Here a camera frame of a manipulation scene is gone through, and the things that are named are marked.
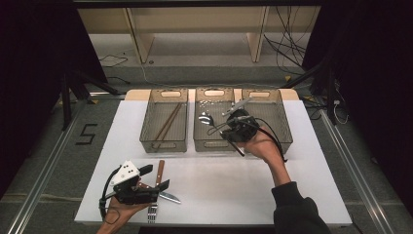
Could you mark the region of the light wooden desk frame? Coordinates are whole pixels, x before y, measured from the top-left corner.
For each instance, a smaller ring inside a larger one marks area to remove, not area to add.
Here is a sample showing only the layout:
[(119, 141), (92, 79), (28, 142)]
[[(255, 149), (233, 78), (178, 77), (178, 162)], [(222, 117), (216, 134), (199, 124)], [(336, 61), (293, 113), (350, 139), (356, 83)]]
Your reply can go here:
[(80, 9), (90, 34), (128, 34), (140, 63), (147, 61), (157, 33), (243, 33), (258, 62), (266, 32), (313, 30), (320, 7), (189, 7)]

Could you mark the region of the silver metal spoon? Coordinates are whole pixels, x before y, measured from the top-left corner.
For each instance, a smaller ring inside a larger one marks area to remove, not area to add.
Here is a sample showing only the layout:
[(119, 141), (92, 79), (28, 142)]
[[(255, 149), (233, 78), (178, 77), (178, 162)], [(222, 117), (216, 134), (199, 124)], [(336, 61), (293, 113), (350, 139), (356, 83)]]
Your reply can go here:
[[(209, 113), (202, 112), (202, 113), (199, 115), (198, 119), (199, 119), (203, 124), (208, 125), (208, 126), (212, 126), (216, 131), (218, 131), (220, 134), (222, 134), (222, 132), (215, 126), (214, 121), (213, 121), (213, 118), (212, 118), (212, 116), (211, 116)], [(238, 148), (238, 146), (237, 146), (234, 142), (232, 142), (232, 141), (230, 141), (230, 140), (227, 140), (227, 142), (228, 142), (242, 157), (244, 157), (244, 153)]]

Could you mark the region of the person's left hand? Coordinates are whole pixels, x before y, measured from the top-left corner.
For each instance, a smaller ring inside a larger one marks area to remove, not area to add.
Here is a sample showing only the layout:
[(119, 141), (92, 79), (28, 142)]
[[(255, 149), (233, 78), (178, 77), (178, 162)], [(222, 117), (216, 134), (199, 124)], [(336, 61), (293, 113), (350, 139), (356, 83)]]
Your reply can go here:
[(149, 206), (150, 204), (121, 204), (115, 197), (112, 197), (102, 225), (114, 225), (120, 230), (137, 212)]

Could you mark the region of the grey transparent plastic bin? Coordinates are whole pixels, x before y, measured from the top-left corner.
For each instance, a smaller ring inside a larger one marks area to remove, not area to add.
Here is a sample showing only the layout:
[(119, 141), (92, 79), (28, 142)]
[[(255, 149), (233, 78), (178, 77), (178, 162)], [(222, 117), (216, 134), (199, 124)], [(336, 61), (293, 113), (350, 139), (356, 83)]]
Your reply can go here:
[(293, 142), (283, 106), (280, 90), (243, 89), (242, 99), (251, 98), (244, 109), (261, 125), (266, 125), (272, 135), (280, 141), (282, 152), (286, 153)]
[(219, 127), (226, 122), (223, 114), (232, 107), (234, 101), (232, 88), (196, 89), (193, 140), (197, 152), (234, 151), (234, 147), (213, 126), (200, 120), (206, 114), (212, 119), (214, 126)]
[(140, 133), (147, 153), (187, 151), (188, 90), (152, 90)]

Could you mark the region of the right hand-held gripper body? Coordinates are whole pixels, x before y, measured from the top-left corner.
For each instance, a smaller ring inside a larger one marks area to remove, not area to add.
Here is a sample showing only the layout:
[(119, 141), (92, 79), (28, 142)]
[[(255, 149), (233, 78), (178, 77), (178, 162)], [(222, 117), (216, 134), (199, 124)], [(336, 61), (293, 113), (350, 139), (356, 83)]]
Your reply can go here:
[(228, 128), (222, 131), (228, 133), (229, 140), (232, 142), (247, 142), (256, 135), (259, 129), (255, 118), (244, 109), (244, 106), (249, 101), (251, 101), (251, 97), (233, 103), (232, 106), (222, 114), (223, 117), (227, 116), (226, 122), (229, 120), (234, 121), (235, 128), (233, 130)]

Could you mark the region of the black curtain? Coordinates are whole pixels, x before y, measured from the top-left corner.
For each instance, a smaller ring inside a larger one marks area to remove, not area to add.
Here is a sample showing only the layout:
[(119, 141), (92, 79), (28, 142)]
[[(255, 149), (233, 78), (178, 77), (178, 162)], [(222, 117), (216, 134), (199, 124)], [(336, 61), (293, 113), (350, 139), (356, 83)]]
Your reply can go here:
[(107, 81), (72, 0), (0, 0), (0, 198), (77, 73)]
[(322, 0), (304, 66), (331, 50), (351, 119), (413, 215), (413, 0)]

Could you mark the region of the aluminium floor rail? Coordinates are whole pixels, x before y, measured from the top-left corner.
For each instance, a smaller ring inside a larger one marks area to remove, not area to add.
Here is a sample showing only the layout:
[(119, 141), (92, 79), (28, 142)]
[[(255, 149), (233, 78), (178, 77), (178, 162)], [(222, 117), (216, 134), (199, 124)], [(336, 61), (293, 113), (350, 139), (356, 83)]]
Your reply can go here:
[(325, 111), (320, 112), (321, 119), (326, 129), (332, 138), (339, 155), (345, 165), (349, 175), (357, 189), (357, 193), (360, 196), (364, 206), (366, 207), (373, 223), (375, 224), (379, 234), (395, 234), (392, 228), (385, 210), (380, 205), (372, 189), (367, 183), (362, 171), (357, 165), (356, 160), (353, 157), (347, 143), (344, 141), (338, 128), (334, 126), (327, 117)]
[(63, 127), (63, 107), (57, 104), (52, 109), (40, 138), (29, 151), (29, 156), (0, 200), (0, 205), (12, 205), (14, 208), (8, 214), (11, 220), (5, 234), (23, 233), (86, 103), (75, 101), (69, 106), (72, 108), (72, 115), (66, 128)]

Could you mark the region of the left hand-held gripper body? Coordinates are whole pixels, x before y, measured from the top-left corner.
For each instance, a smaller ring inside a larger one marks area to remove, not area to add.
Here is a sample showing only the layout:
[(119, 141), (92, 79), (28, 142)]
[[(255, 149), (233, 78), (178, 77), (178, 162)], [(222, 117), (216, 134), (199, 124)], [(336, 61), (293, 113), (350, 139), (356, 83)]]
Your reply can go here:
[(131, 160), (126, 160), (109, 180), (109, 185), (113, 188), (112, 194), (121, 204), (155, 203), (158, 199), (160, 191), (157, 187), (138, 187), (141, 178), (138, 169)]

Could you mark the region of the person's right hand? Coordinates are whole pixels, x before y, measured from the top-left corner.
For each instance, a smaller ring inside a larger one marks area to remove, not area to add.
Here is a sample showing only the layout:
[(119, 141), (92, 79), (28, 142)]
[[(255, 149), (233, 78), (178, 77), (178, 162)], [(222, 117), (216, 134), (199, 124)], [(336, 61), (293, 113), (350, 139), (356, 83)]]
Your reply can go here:
[(239, 147), (244, 148), (254, 156), (262, 159), (272, 168), (284, 166), (284, 161), (278, 147), (273, 140), (264, 133), (263, 129), (257, 131), (256, 135), (248, 142), (239, 143)]

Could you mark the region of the wooden-handled fork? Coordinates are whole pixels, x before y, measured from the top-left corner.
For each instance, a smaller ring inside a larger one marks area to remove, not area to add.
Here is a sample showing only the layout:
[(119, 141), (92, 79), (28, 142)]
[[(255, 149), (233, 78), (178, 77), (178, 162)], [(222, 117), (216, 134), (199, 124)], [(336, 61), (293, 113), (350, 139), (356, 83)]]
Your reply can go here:
[[(161, 160), (159, 162), (158, 166), (158, 171), (157, 171), (157, 177), (156, 177), (156, 184), (159, 185), (162, 182), (162, 177), (163, 177), (163, 172), (164, 172), (164, 166), (165, 166), (165, 161)], [(156, 215), (157, 215), (157, 209), (158, 205), (157, 204), (152, 204), (148, 208), (148, 213), (147, 213), (147, 218), (149, 223), (154, 223), (156, 221)]]

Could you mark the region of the wooden-handled knife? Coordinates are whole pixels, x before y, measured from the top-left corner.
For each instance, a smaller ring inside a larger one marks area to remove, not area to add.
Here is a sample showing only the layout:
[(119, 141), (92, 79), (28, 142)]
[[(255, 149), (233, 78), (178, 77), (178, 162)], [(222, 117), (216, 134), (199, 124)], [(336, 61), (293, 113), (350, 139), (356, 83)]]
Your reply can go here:
[[(138, 185), (138, 187), (139, 187), (139, 188), (153, 188), (153, 187), (151, 187), (151, 186), (149, 186), (149, 185), (147, 185), (147, 184), (145, 184), (145, 183), (143, 183), (143, 182), (140, 182), (139, 185)], [(163, 198), (163, 199), (166, 199), (166, 200), (168, 200), (168, 201), (174, 202), (174, 203), (176, 203), (176, 204), (181, 204), (181, 201), (180, 201), (176, 196), (174, 196), (174, 195), (172, 195), (172, 194), (170, 194), (170, 193), (161, 191), (161, 192), (159, 192), (159, 196), (160, 196), (161, 198)]]

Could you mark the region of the black metal stand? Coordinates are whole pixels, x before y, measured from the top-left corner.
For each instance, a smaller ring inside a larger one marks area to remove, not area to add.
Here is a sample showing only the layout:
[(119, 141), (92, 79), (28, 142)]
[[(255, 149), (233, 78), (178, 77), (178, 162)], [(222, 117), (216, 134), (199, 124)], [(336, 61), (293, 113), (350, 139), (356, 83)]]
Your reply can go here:
[(79, 100), (92, 100), (92, 95), (85, 86), (86, 83), (91, 83), (92, 85), (101, 88), (103, 91), (106, 91), (107, 93), (114, 96), (119, 96), (121, 94), (120, 91), (110, 87), (102, 81), (94, 79), (92, 76), (89, 76), (84, 72), (81, 72), (79, 70), (71, 70), (66, 72), (60, 79), (60, 93), (63, 107), (62, 129), (64, 131), (69, 127), (69, 124), (72, 120), (69, 92), (72, 92)]
[(315, 65), (304, 74), (282, 85), (282, 89), (291, 89), (311, 77), (314, 78), (310, 88), (311, 93), (313, 95), (320, 95), (322, 92), (326, 92), (327, 117), (333, 125), (336, 125), (337, 121), (334, 114), (334, 100), (336, 94), (334, 87), (335, 77), (334, 70), (331, 68), (328, 61), (322, 60), (319, 64)]

